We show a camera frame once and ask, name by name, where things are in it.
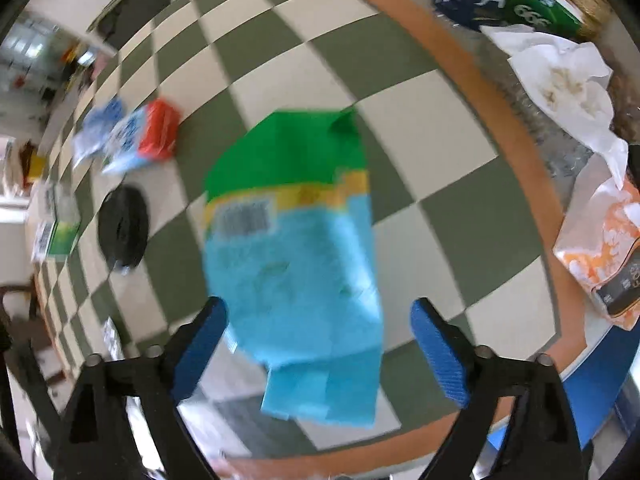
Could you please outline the blue stool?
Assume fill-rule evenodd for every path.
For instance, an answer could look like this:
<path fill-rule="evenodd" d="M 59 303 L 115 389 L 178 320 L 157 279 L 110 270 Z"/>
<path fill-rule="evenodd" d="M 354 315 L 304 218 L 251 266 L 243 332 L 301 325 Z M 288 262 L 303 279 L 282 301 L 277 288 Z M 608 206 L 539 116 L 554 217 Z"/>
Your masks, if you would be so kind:
<path fill-rule="evenodd" d="M 597 348 L 563 380 L 580 447 L 584 448 L 612 410 L 639 347 L 639 325 L 613 327 Z"/>

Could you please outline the orange white snack packet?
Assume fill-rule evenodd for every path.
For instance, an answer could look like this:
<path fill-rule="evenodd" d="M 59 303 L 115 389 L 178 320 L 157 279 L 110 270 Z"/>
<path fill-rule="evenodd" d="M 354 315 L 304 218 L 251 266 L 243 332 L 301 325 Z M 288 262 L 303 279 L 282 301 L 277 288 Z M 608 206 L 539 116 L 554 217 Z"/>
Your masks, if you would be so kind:
<path fill-rule="evenodd" d="M 553 253 L 612 324 L 639 319 L 639 191 L 619 188 L 604 159 L 590 157 L 578 174 Z"/>

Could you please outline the crumpled white tissue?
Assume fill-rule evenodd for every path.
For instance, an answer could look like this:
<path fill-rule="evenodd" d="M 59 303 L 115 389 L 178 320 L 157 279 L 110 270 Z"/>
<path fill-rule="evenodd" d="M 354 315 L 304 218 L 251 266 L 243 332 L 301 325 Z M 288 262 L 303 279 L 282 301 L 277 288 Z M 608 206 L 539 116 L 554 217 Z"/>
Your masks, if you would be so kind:
<path fill-rule="evenodd" d="M 578 44 L 518 24 L 480 31 L 508 56 L 529 99 L 561 129 L 601 156 L 616 188 L 626 178 L 628 143 L 611 130 L 613 71 L 592 42 Z"/>

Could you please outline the dark wooden chair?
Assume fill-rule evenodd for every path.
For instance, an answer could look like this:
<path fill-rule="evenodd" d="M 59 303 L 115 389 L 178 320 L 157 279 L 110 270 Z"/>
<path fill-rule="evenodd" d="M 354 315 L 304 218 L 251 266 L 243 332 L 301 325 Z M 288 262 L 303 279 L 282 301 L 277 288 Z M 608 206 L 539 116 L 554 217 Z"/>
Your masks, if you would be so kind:
<path fill-rule="evenodd" d="M 21 296 L 26 302 L 24 309 L 11 310 L 6 307 L 6 298 Z M 53 347 L 46 320 L 41 314 L 36 284 L 30 280 L 25 284 L 1 286 L 1 352 L 7 352 L 18 344 L 29 342 L 35 352 Z"/>

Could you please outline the silver pill blister pack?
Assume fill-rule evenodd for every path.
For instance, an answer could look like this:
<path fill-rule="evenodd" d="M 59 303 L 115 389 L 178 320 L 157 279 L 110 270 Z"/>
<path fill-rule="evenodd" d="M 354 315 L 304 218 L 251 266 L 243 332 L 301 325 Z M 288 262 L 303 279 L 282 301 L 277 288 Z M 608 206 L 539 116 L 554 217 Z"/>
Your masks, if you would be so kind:
<path fill-rule="evenodd" d="M 122 341 L 119 332 L 112 318 L 107 318 L 102 325 L 102 335 L 108 356 L 112 361 L 122 361 L 126 359 L 122 350 Z"/>

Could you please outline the green white cup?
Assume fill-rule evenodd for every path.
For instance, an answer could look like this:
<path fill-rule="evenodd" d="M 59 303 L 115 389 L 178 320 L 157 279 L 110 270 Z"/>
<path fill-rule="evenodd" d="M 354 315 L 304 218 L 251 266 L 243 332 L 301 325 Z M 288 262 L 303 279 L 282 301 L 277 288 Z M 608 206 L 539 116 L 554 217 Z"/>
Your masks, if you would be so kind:
<path fill-rule="evenodd" d="M 567 39 L 588 36 L 585 15 L 568 0 L 506 0 L 503 19 Z"/>

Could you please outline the black plastic cup lid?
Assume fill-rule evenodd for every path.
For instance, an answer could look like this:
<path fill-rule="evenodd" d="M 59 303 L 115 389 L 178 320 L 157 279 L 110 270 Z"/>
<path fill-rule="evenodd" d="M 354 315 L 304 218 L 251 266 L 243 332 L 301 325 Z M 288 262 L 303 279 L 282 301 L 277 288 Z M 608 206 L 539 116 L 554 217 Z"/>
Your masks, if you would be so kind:
<path fill-rule="evenodd" d="M 107 269 L 121 274 L 134 269 L 143 258 L 150 229 L 140 188 L 120 184 L 108 192 L 96 217 L 96 229 Z"/>

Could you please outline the white green medicine box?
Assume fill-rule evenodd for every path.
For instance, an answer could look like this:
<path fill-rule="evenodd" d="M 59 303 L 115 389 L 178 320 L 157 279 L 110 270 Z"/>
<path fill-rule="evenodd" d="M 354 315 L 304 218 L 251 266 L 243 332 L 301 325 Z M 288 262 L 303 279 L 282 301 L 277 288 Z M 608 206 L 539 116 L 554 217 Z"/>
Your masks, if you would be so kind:
<path fill-rule="evenodd" d="M 70 188 L 60 182 L 38 183 L 29 204 L 32 262 L 65 260 L 76 243 L 80 213 Z"/>

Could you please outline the blue plastic wrapper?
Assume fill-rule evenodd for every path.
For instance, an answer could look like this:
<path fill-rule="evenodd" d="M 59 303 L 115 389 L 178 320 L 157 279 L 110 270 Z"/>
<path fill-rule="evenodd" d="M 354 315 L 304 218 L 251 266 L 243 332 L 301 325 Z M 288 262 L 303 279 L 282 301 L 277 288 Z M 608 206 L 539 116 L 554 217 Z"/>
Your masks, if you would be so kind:
<path fill-rule="evenodd" d="M 102 152 L 111 131 L 124 117 L 124 102 L 118 96 L 90 110 L 73 137 L 73 168 Z"/>

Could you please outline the blue green snack bag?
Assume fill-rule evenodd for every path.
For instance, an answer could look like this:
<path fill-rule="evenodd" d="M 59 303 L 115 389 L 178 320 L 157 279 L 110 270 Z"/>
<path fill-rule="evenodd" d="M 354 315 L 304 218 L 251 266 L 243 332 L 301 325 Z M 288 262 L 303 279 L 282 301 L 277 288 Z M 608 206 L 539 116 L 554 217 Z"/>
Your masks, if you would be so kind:
<path fill-rule="evenodd" d="M 210 168 L 203 266 L 262 410 L 369 427 L 384 342 L 369 171 L 350 108 L 277 110 Z"/>

